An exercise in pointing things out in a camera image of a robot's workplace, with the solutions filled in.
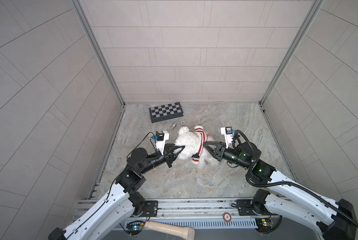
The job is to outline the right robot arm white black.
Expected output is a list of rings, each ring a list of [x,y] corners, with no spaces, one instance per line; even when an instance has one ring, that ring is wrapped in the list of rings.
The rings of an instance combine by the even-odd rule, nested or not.
[[[256,214],[286,217],[315,230],[325,240],[355,239],[358,222],[350,202],[324,197],[289,179],[260,160],[261,152],[252,143],[242,143],[239,148],[222,142],[205,142],[203,146],[216,160],[247,170],[247,182],[258,188],[251,200]]]

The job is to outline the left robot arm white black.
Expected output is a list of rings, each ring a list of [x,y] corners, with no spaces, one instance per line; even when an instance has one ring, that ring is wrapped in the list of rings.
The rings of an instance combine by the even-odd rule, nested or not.
[[[125,169],[115,178],[109,191],[78,220],[64,229],[55,228],[49,240],[101,240],[114,227],[132,215],[139,215],[145,198],[138,189],[146,181],[143,176],[149,170],[172,163],[183,146],[165,144],[163,150],[148,154],[144,148],[136,148],[127,158]]]

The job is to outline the white teddy bear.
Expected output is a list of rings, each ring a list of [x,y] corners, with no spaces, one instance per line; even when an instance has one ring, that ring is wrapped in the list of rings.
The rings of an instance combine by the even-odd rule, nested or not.
[[[192,162],[192,155],[196,153],[198,150],[198,144],[200,140],[188,127],[181,127],[178,131],[178,137],[175,141],[175,145],[177,146],[185,146],[185,149],[179,154],[179,160],[191,161]],[[207,141],[215,141],[215,139],[209,135]],[[205,165],[215,166],[218,164],[218,161],[214,159],[207,150],[206,151],[206,159],[202,161],[199,165],[200,168],[204,167]]]

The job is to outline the red white striped knit sweater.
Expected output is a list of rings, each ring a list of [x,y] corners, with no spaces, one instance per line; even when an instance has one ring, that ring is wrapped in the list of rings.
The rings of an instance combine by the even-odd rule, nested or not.
[[[206,151],[204,150],[204,143],[208,140],[209,134],[204,130],[202,126],[195,126],[194,134],[200,140],[198,144],[198,150],[192,155],[192,163],[200,164],[206,159]]]

